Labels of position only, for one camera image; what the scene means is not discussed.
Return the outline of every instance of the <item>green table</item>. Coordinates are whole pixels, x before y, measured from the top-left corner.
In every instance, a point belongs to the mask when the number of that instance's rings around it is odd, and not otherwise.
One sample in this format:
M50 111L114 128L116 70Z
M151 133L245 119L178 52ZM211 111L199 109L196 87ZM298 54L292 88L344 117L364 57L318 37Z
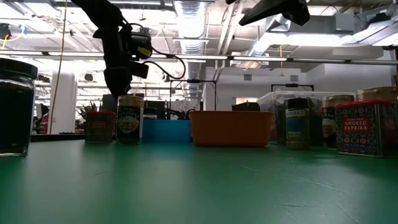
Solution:
M333 151L32 143L0 223L398 223L398 161Z

